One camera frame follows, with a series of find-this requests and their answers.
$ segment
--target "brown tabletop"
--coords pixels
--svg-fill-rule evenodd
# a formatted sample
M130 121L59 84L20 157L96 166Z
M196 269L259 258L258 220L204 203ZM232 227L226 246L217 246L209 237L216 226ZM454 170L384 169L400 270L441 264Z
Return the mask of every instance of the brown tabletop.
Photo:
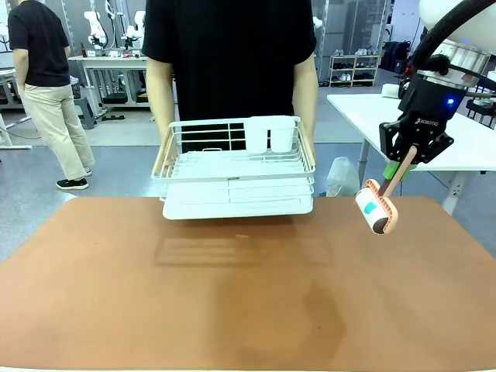
M53 369L496 367L496 263L434 201L374 236L311 215L172 222L78 198L0 266L0 365Z

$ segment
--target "floor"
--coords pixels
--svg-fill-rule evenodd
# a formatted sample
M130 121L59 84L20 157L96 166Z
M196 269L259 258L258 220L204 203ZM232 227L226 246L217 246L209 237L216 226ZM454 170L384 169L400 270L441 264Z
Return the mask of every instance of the floor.
M376 87L319 89L315 133L319 164L315 176L316 194L326 191L325 179L336 157L348 157L353 162L358 159L362 140L360 134L326 101L326 96L331 93L377 93L387 82L397 81L392 74L382 71ZM23 112L3 115L7 124L25 116ZM27 151L0 151L0 262L71 198L160 195L160 185L150 179L158 151L156 124L150 121L149 112L128 111L124 115L125 122L100 123L96 129L88 131L97 164L93 170L94 176L88 179L91 187L86 191L71 194L54 187L54 182L61 179L62 174L54 156L41 140L23 142L24 139L13 137L15 143L30 143L36 147ZM11 131L20 136L37 136L31 122L15 126ZM366 176L381 179L384 167L382 157L371 151ZM496 256L495 184L495 174L475 175L465 189L454 218ZM402 188L403 195L429 196L439 203L446 193L445 185L423 172L412 173Z

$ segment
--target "black t-shirt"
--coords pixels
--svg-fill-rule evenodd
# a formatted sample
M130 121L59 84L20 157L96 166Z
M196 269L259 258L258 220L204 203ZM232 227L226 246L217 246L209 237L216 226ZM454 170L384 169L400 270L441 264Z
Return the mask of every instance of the black t-shirt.
M71 83L64 48L69 46L60 19L44 4L29 0L9 14L10 49L29 51L26 83L63 87Z
M173 65L181 120L293 115L310 0L148 0L143 52Z

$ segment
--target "wire dish rack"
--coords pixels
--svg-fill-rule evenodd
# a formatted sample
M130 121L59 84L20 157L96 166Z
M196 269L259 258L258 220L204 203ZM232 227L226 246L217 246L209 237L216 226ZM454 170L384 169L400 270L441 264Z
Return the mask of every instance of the wire dish rack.
M311 212L315 159L301 120L292 119L294 135L287 153L270 148L265 153L234 150L245 148L244 123L249 119L171 123L152 173L164 184L160 198L164 217L217 219ZM267 123L270 133L270 117L260 118L262 126ZM191 146L208 148L182 153Z

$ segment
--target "wooden handle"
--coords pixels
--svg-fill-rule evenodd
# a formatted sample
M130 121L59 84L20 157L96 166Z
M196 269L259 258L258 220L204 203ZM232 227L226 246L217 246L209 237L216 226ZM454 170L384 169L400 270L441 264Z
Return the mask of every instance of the wooden handle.
M303 141L303 146L305 147L305 152L308 155L308 165L310 167L315 167L317 162L315 161L315 156L312 151L312 146L310 145L310 142L308 141L307 133L305 131L305 128L303 128L303 125L300 123L299 125L299 130L301 134L301 139Z
M172 139L173 139L172 129L169 129L165 137L162 139L162 144L160 145L160 150L158 151L157 159L155 160L155 165L153 165L152 173L154 176L157 176L160 173L160 170L162 169L162 164L164 164L165 155L166 155L165 150L169 146L169 142Z

